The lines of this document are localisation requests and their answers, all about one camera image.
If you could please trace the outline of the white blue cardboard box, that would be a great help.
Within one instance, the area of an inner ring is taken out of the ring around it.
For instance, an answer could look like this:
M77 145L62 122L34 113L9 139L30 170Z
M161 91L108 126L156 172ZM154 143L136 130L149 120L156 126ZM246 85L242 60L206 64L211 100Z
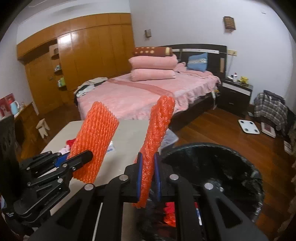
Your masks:
M114 150L115 150L115 147L114 147L113 141L111 141L107 148L107 152L112 152Z

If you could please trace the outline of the orange foam net sleeve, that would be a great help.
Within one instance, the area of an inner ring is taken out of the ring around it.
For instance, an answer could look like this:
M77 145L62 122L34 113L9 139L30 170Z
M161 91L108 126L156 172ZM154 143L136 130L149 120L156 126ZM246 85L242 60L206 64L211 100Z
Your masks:
M161 142L171 122L174 108L175 99L171 96L163 95L151 109L147 134L140 149L142 154L142 178L139 201L134 204L136 208L146 207L154 175L154 155L161 146Z
M74 171L73 177L84 183L94 183L109 144L119 126L118 119L101 102L94 102L71 147L68 158L89 150L93 158Z

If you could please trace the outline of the black trash bin with liner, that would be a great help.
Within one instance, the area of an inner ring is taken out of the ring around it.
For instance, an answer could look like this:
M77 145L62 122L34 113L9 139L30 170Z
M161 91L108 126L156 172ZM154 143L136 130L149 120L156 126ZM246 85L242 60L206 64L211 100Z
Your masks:
M218 144L193 143L159 156L162 163L173 168L173 173L194 186L214 183L256 225L264 200L262 177L241 154ZM164 222L164 207L165 202L157 199L153 179L146 208L137 217L137 231L143 240L177 240L176 227Z

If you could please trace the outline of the small white stool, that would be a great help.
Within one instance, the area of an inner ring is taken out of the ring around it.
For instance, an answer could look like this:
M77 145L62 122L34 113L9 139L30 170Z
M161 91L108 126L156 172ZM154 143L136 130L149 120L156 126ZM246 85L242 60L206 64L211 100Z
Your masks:
M45 136L46 136L46 137L48 136L47 131L50 130L50 128L49 128L49 126L48 126L48 124L46 123L46 120L45 120L44 118L41 119L41 120L38 122L38 124L36 125L36 129L39 131L40 136L41 136L42 139L44 139Z

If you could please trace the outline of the wooden side cabinet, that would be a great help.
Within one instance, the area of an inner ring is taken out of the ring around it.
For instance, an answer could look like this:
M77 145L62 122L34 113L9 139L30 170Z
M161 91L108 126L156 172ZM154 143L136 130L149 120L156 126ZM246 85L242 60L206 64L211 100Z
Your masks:
M35 156L40 152L38 140L40 137L36 129L39 121L33 104L25 106L15 118L16 158L18 162Z

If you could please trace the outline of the blue electric kettle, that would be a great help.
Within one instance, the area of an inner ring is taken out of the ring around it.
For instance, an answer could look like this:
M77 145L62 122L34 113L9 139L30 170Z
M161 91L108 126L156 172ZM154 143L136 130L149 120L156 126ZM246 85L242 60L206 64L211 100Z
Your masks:
M20 105L19 103L15 100L10 104L11 107L11 112L13 115L17 115L19 110L20 110Z

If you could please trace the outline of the clothes pile on bed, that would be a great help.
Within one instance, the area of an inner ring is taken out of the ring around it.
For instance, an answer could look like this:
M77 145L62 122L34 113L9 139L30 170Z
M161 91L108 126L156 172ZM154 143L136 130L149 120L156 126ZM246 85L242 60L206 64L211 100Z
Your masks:
M82 83L80 86L77 87L77 89L74 91L74 96L79 98L86 93L92 91L95 89L95 87L101 85L102 83L106 82L108 80L107 77L97 77L91 80L87 80L84 83Z

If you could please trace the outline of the red box on cabinet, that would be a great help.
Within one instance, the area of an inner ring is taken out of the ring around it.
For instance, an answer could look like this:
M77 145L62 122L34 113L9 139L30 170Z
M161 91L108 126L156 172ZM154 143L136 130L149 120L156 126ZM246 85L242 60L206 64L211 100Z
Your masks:
M13 115L11 112L11 103L15 101L12 93L0 99L0 119Z

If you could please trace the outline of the bed with pink cover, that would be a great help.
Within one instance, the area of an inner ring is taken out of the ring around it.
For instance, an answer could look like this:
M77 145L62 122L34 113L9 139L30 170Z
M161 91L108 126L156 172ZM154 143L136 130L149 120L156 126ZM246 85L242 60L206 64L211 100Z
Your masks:
M175 99L174 113L186 111L195 101L210 94L220 84L209 71L180 71L174 79L133 82L130 74L107 80L77 98L81 119L94 102L103 103L118 119L147 120L151 107L162 95Z

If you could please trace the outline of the white bathroom scale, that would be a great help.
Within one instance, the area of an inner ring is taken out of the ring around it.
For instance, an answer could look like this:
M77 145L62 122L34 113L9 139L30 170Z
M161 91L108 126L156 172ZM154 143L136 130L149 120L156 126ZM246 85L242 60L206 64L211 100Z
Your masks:
M240 127L242 128L243 132L247 134L254 134L259 135L260 131L255 125L253 121L250 120L238 120Z

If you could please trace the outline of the wooden wardrobe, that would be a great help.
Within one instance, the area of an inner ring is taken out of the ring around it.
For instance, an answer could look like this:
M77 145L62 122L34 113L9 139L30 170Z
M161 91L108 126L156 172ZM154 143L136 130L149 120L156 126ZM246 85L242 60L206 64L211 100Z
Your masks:
M16 46L37 110L74 99L87 80L129 73L134 39L130 13L81 16L49 26Z

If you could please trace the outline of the book on floor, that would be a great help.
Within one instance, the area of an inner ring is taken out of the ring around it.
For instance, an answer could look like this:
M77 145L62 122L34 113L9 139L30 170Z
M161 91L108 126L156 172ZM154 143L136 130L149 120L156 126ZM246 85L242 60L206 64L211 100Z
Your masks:
M274 128L264 122L261 122L261 131L272 138L276 137Z

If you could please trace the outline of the lower pink pillow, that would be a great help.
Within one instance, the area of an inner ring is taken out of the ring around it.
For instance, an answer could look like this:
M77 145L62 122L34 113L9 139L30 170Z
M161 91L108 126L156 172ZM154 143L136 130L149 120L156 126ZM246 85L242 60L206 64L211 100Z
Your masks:
M176 74L173 70L161 69L134 69L131 71L131 81L147 81L147 80L162 80L174 79Z

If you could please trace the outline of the black nightstand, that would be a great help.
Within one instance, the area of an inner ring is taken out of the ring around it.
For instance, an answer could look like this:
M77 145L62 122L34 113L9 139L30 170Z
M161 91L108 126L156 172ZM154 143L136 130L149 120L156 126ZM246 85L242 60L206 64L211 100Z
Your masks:
M251 84L233 82L225 78L218 87L218 107L240 117L245 117L253 92Z

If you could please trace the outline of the plaid shirt on chair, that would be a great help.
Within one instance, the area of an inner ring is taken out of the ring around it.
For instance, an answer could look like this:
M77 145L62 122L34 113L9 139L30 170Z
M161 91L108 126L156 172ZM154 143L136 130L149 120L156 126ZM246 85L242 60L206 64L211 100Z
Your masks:
M254 117L267 118L273 122L277 131L285 129L287 113L288 107L266 92L259 93L254 99Z

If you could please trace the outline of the yellow plush toy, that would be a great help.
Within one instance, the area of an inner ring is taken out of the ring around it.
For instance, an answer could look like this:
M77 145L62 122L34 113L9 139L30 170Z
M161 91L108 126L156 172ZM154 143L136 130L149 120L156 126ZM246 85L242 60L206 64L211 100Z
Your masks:
M243 85L248 85L248 78L245 77L245 76L241 76L240 77L240 83L243 84Z

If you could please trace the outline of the white lotion bottle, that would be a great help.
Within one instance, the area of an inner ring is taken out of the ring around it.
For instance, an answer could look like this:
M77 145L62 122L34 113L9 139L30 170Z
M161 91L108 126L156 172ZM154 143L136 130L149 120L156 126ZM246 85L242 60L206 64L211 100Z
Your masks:
M233 74L233 81L234 81L234 82L237 82L237 78L238 78L238 75L237 75L237 73L235 72L235 73Z

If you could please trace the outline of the brown dotted bolster pillow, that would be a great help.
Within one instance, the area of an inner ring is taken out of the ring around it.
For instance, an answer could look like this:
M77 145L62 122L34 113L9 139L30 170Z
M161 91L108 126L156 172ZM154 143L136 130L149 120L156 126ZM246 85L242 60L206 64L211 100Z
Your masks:
M167 57L173 56L173 51L171 47L136 47L132 54L133 56Z

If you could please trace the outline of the blue cushion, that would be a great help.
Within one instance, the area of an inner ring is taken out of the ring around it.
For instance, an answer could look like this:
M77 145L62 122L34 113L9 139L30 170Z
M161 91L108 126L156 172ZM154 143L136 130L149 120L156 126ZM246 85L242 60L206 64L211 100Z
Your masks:
M205 72L208 65L208 53L192 55L188 58L187 69Z

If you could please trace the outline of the black headboard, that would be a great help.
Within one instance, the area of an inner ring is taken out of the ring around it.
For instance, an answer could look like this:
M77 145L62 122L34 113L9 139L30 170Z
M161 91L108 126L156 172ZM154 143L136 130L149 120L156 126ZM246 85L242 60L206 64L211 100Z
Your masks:
M180 62L188 63L190 56L197 56L207 53L207 71L223 81L226 77L227 46L214 44L176 44L165 45L171 47L173 53Z

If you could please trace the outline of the left wall lamp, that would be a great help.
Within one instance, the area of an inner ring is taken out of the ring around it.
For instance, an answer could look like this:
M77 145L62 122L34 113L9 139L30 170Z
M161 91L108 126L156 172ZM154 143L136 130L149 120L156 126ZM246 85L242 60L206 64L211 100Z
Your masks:
M150 38L152 36L151 29L145 30L144 34L146 38Z

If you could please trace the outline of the wall lamp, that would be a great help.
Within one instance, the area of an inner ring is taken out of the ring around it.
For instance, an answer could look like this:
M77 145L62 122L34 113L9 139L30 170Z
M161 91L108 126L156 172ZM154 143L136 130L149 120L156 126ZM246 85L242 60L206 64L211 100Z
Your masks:
M150 38L152 36L151 29L145 30L144 34L146 38Z
M234 18L230 16L224 16L223 21L224 21L224 26L226 30L230 30L230 31L236 30Z

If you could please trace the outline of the wall socket plate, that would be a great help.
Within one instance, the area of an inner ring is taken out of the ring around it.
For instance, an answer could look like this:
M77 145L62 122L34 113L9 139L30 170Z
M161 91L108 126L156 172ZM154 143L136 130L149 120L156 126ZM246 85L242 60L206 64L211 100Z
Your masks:
M237 56L237 51L228 49L227 54L230 55L230 56Z

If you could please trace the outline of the right wall lamp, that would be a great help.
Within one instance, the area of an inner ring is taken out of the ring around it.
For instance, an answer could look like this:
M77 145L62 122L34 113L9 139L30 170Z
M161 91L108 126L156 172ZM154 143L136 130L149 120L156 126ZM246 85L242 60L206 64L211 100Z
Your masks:
M236 30L234 18L230 16L224 16L223 21L224 21L224 26L226 30L230 30L230 31Z

